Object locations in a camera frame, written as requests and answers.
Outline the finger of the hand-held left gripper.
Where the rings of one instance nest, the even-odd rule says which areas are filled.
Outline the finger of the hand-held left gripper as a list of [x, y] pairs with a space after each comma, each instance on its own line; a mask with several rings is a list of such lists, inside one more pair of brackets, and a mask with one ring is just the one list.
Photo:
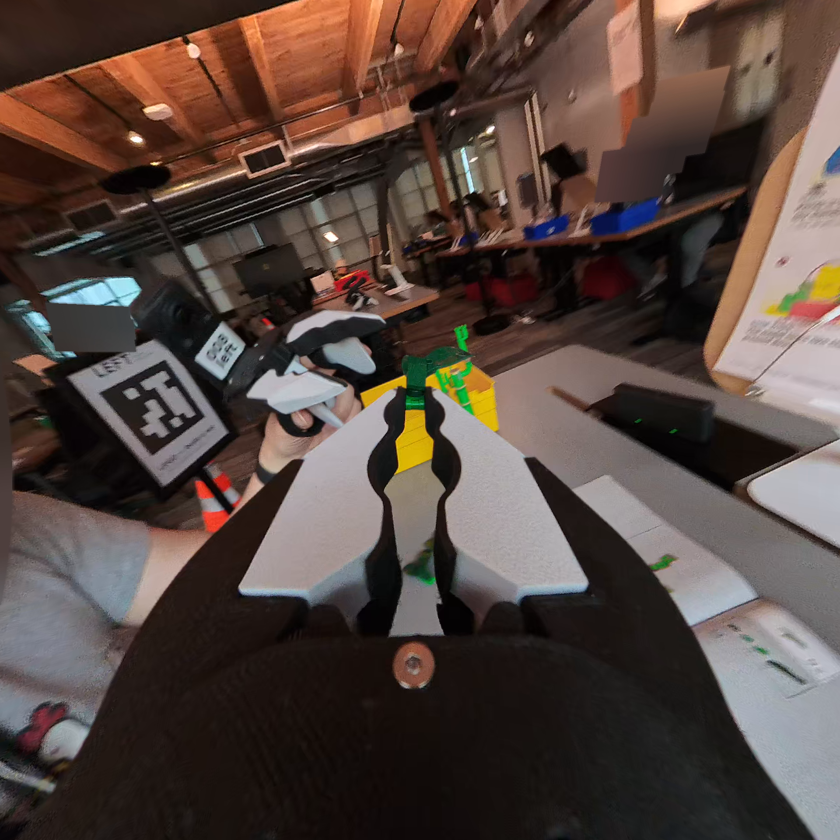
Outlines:
[[375, 373], [375, 362], [361, 341], [385, 329], [382, 317], [362, 311], [315, 311], [287, 329], [285, 345], [324, 370]]
[[348, 386], [340, 379], [317, 371], [278, 375], [268, 371], [247, 391], [249, 400], [265, 403], [278, 415], [285, 430], [298, 430], [292, 415], [309, 412], [313, 422], [309, 430], [323, 425], [341, 428], [343, 421], [333, 411], [336, 399]]

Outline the long wooden workbench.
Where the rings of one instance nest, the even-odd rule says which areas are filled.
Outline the long wooden workbench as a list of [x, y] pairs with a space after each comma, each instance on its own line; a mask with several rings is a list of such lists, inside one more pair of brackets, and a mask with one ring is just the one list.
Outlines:
[[471, 247], [450, 248], [443, 251], [441, 258], [462, 257], [478, 254], [489, 254], [496, 251], [512, 249], [550, 249], [550, 248], [600, 248], [606, 245], [625, 244], [643, 237], [666, 231], [670, 233], [678, 225], [685, 221], [694, 219], [714, 209], [727, 208], [734, 204], [741, 196], [746, 195], [747, 186], [741, 185], [724, 191], [717, 191], [703, 196], [696, 196], [688, 201], [669, 206], [656, 218], [646, 224], [636, 226], [627, 231], [604, 234], [604, 235], [577, 235], [572, 236], [566, 233], [557, 234], [540, 239], [510, 238], [505, 241], [496, 241], [489, 245], [473, 245]]

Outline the black disc pole stand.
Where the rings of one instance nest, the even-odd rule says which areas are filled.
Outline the black disc pole stand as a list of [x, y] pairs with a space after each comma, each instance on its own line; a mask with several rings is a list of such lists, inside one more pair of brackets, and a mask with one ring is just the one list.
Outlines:
[[409, 102], [409, 108], [415, 115], [421, 115], [428, 111], [433, 112], [434, 120], [440, 129], [447, 168], [455, 191], [457, 207], [460, 212], [460, 221], [464, 228], [463, 236], [466, 241], [464, 282], [465, 285], [467, 285], [467, 282], [475, 282], [478, 285], [481, 306], [484, 312], [483, 316], [474, 322], [472, 329], [475, 335], [486, 337], [509, 329], [511, 318], [507, 314], [496, 311], [495, 305], [490, 299], [489, 292], [484, 287], [478, 270], [473, 227], [469, 221], [465, 197], [460, 189], [460, 183], [455, 169], [455, 157], [451, 145], [451, 135], [454, 130], [453, 123], [444, 115], [444, 106], [453, 98], [458, 89], [459, 84], [455, 80], [441, 80], [431, 87], [418, 92]]
[[166, 241], [183, 269], [185, 276], [192, 283], [194, 291], [203, 300], [206, 308], [214, 315], [219, 311], [205, 288], [196, 269], [187, 257], [181, 242], [176, 238], [171, 226], [155, 202], [152, 192], [165, 186], [171, 179], [171, 171], [162, 164], [142, 164], [114, 172], [100, 181], [104, 192], [114, 196], [140, 196], [150, 215], [162, 231]]

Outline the black power box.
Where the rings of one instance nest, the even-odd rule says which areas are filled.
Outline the black power box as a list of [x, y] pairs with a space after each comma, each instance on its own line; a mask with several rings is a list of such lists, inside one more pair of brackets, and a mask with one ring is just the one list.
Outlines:
[[616, 386], [604, 414], [694, 444], [708, 443], [716, 426], [714, 402], [628, 383]]

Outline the white ceiling vent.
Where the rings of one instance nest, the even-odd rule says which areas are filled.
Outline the white ceiling vent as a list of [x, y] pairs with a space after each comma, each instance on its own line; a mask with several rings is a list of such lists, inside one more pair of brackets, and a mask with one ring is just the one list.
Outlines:
[[291, 166], [291, 157], [284, 141], [276, 140], [238, 154], [238, 160], [249, 180], [280, 172]]

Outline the dark green lego plant piece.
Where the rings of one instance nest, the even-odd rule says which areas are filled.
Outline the dark green lego plant piece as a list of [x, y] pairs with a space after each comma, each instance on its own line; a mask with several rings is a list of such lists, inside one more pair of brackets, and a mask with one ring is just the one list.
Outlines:
[[435, 374], [439, 367], [447, 363], [445, 359], [449, 348], [455, 347], [443, 346], [423, 356], [407, 354], [402, 357], [402, 372], [406, 378], [407, 410], [423, 411], [425, 409], [425, 393], [429, 377], [435, 379], [438, 389], [441, 390]]

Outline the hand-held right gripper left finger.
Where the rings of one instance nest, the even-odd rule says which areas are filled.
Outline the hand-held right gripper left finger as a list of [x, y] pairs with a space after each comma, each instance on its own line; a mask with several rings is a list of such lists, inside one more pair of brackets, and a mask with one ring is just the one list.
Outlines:
[[391, 390], [301, 462], [238, 585], [338, 609], [359, 634], [389, 634], [403, 573], [385, 489], [398, 467], [403, 389]]

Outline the person's left hand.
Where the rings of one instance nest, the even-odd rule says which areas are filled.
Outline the person's left hand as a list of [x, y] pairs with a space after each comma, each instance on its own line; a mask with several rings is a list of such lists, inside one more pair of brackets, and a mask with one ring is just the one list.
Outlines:
[[[282, 418], [287, 418], [292, 421], [295, 428], [300, 431], [310, 430], [318, 418], [312, 415], [312, 412], [307, 408], [302, 408], [289, 415], [277, 415], [273, 413], [267, 421], [257, 461], [268, 469], [276, 470], [277, 474], [279, 474], [291, 461], [302, 459], [308, 452], [335, 434], [340, 427], [358, 416], [361, 413], [361, 409], [361, 401], [356, 395], [353, 386], [346, 383], [342, 392], [334, 397], [332, 407], [329, 409], [331, 414], [340, 421], [339, 427], [323, 421], [323, 426], [318, 434], [309, 437], [295, 436], [289, 434], [281, 425], [280, 420]], [[252, 476], [250, 485], [256, 489], [263, 487], [254, 475]]]

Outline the white lego instruction booklet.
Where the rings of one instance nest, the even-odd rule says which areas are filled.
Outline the white lego instruction booklet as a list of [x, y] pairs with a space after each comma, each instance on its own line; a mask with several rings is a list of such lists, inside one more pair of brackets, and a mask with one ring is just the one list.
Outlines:
[[792, 701], [838, 685], [838, 653], [610, 476], [574, 493], [633, 548], [692, 630], [721, 691]]

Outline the printed instruction sheet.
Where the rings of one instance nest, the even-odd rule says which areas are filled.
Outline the printed instruction sheet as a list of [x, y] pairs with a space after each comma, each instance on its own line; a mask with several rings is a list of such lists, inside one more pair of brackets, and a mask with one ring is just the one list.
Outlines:
[[835, 427], [839, 415], [839, 58], [828, 72], [789, 190], [717, 371], [752, 399]]

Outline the orange traffic cone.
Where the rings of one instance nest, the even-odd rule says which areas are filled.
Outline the orange traffic cone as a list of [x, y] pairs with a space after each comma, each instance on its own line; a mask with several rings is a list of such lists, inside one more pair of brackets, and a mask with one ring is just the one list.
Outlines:
[[196, 498], [201, 507], [206, 532], [216, 533], [230, 519], [240, 494], [219, 464], [210, 462], [194, 479]]

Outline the light green lego plant stem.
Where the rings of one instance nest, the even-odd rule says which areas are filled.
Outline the light green lego plant stem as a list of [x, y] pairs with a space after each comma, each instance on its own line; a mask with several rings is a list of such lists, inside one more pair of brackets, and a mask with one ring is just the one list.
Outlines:
[[469, 396], [467, 376], [473, 370], [472, 353], [469, 350], [469, 329], [466, 324], [458, 325], [455, 330], [456, 347], [448, 349], [447, 363], [436, 371], [436, 378], [441, 390], [450, 395], [469, 414], [475, 415]]

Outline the yellow plastic bin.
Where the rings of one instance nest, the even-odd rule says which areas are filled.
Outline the yellow plastic bin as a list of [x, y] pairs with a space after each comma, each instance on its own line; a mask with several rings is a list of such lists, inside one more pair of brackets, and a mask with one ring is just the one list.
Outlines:
[[[448, 388], [448, 367], [432, 373], [426, 378], [425, 386], [443, 390], [456, 403], [459, 402], [455, 391]], [[493, 432], [499, 429], [495, 382], [481, 369], [473, 366], [470, 373], [463, 373], [461, 380], [469, 398], [469, 406], [474, 416]], [[360, 394], [363, 407], [370, 406], [383, 395], [406, 385], [404, 375], [375, 386]], [[404, 428], [396, 441], [397, 472], [401, 473], [415, 466], [428, 462], [433, 455], [433, 440], [427, 434], [423, 410], [406, 409]]]

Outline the black monitor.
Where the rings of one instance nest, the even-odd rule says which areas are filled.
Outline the black monitor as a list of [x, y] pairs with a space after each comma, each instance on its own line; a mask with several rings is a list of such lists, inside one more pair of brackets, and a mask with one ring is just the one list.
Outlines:
[[259, 248], [233, 263], [236, 276], [252, 298], [276, 295], [303, 280], [305, 269], [291, 243]]

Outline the white paper notice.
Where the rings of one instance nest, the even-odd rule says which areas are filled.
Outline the white paper notice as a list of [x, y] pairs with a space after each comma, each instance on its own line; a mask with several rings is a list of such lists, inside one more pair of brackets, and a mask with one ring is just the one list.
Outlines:
[[627, 2], [606, 27], [612, 93], [620, 96], [644, 78], [641, 5]]

